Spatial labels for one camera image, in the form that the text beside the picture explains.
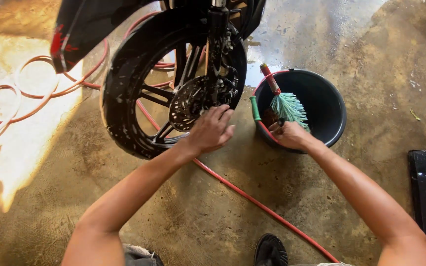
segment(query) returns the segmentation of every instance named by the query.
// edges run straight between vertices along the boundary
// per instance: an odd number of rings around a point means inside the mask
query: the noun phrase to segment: motorcycle front wheel
[[[233,39],[237,31],[232,25],[229,29]],[[188,60],[186,44],[192,47],[191,51],[201,50],[206,45],[207,34],[204,14],[198,10],[176,8],[163,11],[145,21],[121,43],[103,81],[100,99],[105,127],[120,148],[141,159],[151,159],[185,136],[168,137],[173,130],[168,120],[156,134],[145,132],[136,117],[136,112],[140,112],[139,107],[136,108],[136,100],[149,100],[168,108],[175,93],[170,88],[149,86],[145,83],[145,78],[160,59],[175,49],[177,69],[174,83],[177,85],[179,82],[187,82],[188,80],[181,78],[183,69],[191,68],[192,64],[196,69],[200,57]],[[230,102],[230,107],[234,109],[240,100],[246,78],[243,42],[235,45],[223,57],[223,61],[236,70],[235,73],[226,73],[226,77],[232,79],[234,74],[238,77],[238,93]]]

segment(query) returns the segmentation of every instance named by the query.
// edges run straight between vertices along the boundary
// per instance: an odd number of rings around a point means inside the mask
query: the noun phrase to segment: wet floor
[[[0,0],[0,82],[11,82],[28,58],[48,54],[59,5],[58,0]],[[108,38],[110,54],[131,22],[156,9],[156,4],[144,8],[116,29]],[[235,136],[199,159],[340,261],[376,265],[376,238],[323,171],[309,157],[274,150],[256,136],[248,97],[262,79],[263,62],[272,70],[302,68],[326,77],[340,90],[348,116],[333,150],[411,213],[406,153],[426,149],[426,0],[268,0],[263,21],[245,46],[248,75],[232,119]],[[102,51],[98,45],[74,75],[90,69]],[[91,80],[101,82],[106,69]],[[168,79],[166,72],[149,77],[153,83]],[[44,93],[53,70],[36,63],[21,80],[25,88]],[[101,122],[98,94],[83,88],[52,99],[0,137],[0,265],[59,265],[84,210],[144,163],[112,142]],[[13,99],[10,91],[0,91],[0,116]],[[37,101],[24,99],[23,110]],[[150,111],[161,123],[162,110]],[[264,233],[283,240],[292,264],[326,262],[253,204],[188,164],[133,216],[121,237],[155,250],[167,265],[242,265],[252,264]]]

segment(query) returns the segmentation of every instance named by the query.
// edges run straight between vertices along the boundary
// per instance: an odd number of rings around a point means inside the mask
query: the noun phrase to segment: teal bristle brush
[[[308,124],[305,123],[307,114],[305,113],[303,105],[300,103],[299,99],[297,99],[297,96],[291,92],[281,92],[266,63],[261,64],[259,67],[275,95],[270,105],[274,113],[278,117],[284,117],[289,122],[297,121],[300,126],[310,132]]]

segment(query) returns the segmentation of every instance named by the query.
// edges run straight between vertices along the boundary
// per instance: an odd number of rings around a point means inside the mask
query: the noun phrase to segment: motorcycle
[[[63,0],[51,57],[68,72],[135,11],[155,0]],[[111,138],[126,152],[151,159],[185,137],[201,113],[234,109],[246,78],[245,40],[259,25],[266,0],[162,0],[159,12],[137,25],[115,51],[101,87],[101,112]],[[145,83],[151,69],[175,51],[173,88]],[[202,54],[205,75],[196,77]],[[157,134],[136,118],[139,99],[169,108]],[[169,137],[176,130],[184,133]]]

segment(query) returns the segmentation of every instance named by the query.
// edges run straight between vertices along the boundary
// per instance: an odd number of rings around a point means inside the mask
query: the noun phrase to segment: front fender
[[[155,0],[62,0],[50,55],[57,73],[68,72],[116,27]]]

